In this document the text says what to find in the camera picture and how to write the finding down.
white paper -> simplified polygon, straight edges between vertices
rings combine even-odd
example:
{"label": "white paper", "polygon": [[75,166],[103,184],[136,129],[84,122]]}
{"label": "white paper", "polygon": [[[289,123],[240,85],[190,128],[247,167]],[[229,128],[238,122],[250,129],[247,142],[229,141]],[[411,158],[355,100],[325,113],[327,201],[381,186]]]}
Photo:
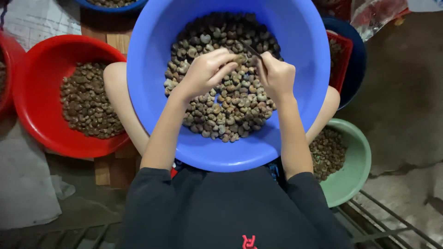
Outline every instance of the white paper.
{"label": "white paper", "polygon": [[443,0],[407,0],[412,12],[434,12],[443,10]]}
{"label": "white paper", "polygon": [[[8,119],[2,120],[4,132]],[[41,148],[17,121],[0,137],[0,230],[46,224],[62,214]]]}
{"label": "white paper", "polygon": [[81,35],[80,7],[69,0],[12,0],[4,30],[28,51],[36,43],[56,35]]}

